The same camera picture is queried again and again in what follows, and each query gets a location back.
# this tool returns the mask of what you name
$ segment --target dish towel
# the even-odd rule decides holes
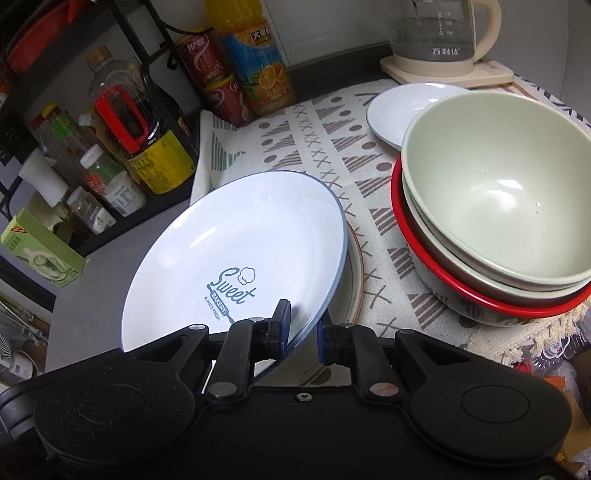
[[[329,186],[340,200],[363,251],[365,286],[358,323],[378,336],[410,328],[509,365],[522,348],[541,355],[568,335],[589,307],[536,323],[492,327],[447,308],[414,271],[408,248],[392,212],[390,179],[399,152],[374,136],[365,120],[369,103],[396,86],[391,79],[337,90],[299,103],[236,129],[202,111],[200,158],[191,204],[232,180],[269,170],[306,172]],[[516,77],[497,88],[536,98],[580,123],[589,123],[559,99]]]

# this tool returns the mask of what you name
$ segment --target bottle label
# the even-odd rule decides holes
[[[195,162],[170,130],[129,162],[158,194],[175,189],[195,171]]]
[[[97,206],[90,216],[90,229],[96,233],[102,233],[106,228],[114,225],[116,220],[103,207]]]
[[[146,194],[126,172],[122,180],[114,179],[115,185],[107,185],[104,199],[121,215],[127,217],[146,203]]]
[[[250,100],[271,103],[293,91],[266,20],[225,35],[222,43]]]
[[[60,140],[66,138],[72,130],[74,130],[76,124],[74,120],[70,118],[70,115],[67,113],[61,113],[57,116],[57,118],[51,123],[51,129],[55,133],[56,137]]]

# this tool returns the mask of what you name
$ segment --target orange juice bottle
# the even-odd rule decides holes
[[[296,92],[260,0],[207,0],[206,5],[254,112],[264,116],[293,104]]]

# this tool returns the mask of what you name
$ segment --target cupcake logo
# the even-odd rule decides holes
[[[256,272],[252,267],[230,267],[207,284],[209,296],[205,300],[218,320],[226,317],[230,323],[234,323],[230,306],[232,303],[240,305],[256,296],[256,287],[251,288],[255,279]]]

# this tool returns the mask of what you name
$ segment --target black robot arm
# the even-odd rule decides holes
[[[573,478],[553,461],[570,409],[545,382],[413,330],[381,339],[325,314],[319,358],[350,368],[351,386],[253,385],[256,361],[284,356],[289,325],[282,300],[228,333],[191,325],[17,385],[0,395],[12,451],[29,455],[13,476]]]

